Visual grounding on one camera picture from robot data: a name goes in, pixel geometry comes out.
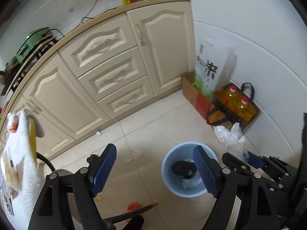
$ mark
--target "light blue bucket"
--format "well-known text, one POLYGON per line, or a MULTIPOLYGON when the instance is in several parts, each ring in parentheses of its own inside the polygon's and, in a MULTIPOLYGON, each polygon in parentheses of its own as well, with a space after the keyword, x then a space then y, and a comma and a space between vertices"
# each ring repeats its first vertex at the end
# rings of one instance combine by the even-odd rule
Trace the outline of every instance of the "light blue bucket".
POLYGON ((175 195, 180 197, 192 198, 207 192, 203 182, 201 182, 197 187, 187 190, 183 189, 182 179, 172 172, 172 166, 176 161, 193 160, 193 149, 197 145, 202 146, 210 158, 217 160, 216 155, 207 145, 197 142, 186 142, 172 148, 166 154, 162 162, 161 172, 166 187, 175 195))

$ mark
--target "green appliance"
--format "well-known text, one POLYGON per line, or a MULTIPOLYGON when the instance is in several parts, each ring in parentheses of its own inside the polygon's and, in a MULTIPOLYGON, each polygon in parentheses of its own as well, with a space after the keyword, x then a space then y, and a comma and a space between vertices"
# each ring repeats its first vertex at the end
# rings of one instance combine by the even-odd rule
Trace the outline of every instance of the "green appliance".
POLYGON ((22 63, 42 42, 52 38, 49 27, 41 27, 27 34, 16 54, 19 63, 22 63))

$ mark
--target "black bag handle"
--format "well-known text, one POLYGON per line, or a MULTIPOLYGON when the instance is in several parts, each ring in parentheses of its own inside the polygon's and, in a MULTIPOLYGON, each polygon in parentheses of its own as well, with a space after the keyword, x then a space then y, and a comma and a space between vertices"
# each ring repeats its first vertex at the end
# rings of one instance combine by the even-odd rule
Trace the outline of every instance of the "black bag handle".
POLYGON ((249 82, 243 83, 241 86, 241 91, 244 92, 246 89, 246 85, 249 84, 251 86, 251 97, 250 100, 254 100, 254 96, 255 96, 255 88, 253 87, 253 85, 249 82))
POLYGON ((216 113, 217 111, 219 111, 219 109, 217 107, 213 108, 212 110, 208 111, 207 113, 207 124, 209 125, 213 125, 213 126, 216 126, 216 125, 220 125, 220 124, 223 124, 223 123, 226 123, 227 121, 229 121, 229 119, 227 117, 224 117, 224 118, 221 118, 213 123, 210 123, 209 122, 209 117, 211 115, 213 115, 214 113, 216 113))

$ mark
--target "kitchen cabinet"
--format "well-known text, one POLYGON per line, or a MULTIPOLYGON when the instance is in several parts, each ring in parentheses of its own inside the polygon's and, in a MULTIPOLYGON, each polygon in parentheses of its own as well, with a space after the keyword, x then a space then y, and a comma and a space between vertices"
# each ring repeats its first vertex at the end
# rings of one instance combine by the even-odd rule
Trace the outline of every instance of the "kitchen cabinet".
POLYGON ((23 89, 32 107, 77 139, 109 120, 84 90, 58 53, 40 67, 23 89))
MULTIPOLYGON (((45 157, 49 157, 60 149, 64 148, 68 144, 72 143, 74 139, 68 134, 64 133, 48 119, 46 119, 31 103, 23 96, 19 96, 14 102, 11 108, 11 112, 17 113, 21 109, 26 108, 35 113, 35 116, 39 120, 42 128, 44 129, 45 135, 42 138, 36 138, 36 150, 45 157)), ((4 123, 4 127, 1 131, 1 141, 6 143, 9 137, 7 131, 7 120, 4 123)))
POLYGON ((109 58, 135 47, 127 16, 121 14, 79 34, 60 50, 60 55, 76 77, 109 58))
POLYGON ((101 63, 78 80, 98 101, 119 88, 147 75, 138 47, 101 63))
POLYGON ((127 12, 155 95, 181 83, 195 66, 189 2, 161 3, 127 12))
POLYGON ((145 76, 103 98, 97 104, 110 118, 115 118, 152 97, 153 90, 148 77, 145 76))

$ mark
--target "blue gripper pad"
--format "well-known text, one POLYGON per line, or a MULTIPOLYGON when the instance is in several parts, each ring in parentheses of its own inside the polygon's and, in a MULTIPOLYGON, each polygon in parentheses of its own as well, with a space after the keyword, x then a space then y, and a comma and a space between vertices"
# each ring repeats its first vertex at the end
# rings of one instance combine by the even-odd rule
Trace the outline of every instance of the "blue gripper pad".
POLYGON ((221 192, 221 167, 210 158, 201 146, 193 149, 193 161, 205 184, 207 191, 217 198, 221 192))
POLYGON ((263 168, 264 164, 258 156, 250 153, 249 151, 248 151, 248 155, 249 155, 249 158, 248 158, 248 164, 249 165, 251 165, 255 169, 262 169, 263 168))
POLYGON ((101 156, 95 160, 95 162, 100 163, 100 166, 96 166, 97 171, 92 176, 92 178, 90 178, 90 182, 93 184, 91 192, 94 196, 103 190, 104 185, 106 184, 106 180, 108 179, 112 167, 115 163, 116 155, 116 146, 114 144, 108 144, 105 150, 102 152, 101 156))

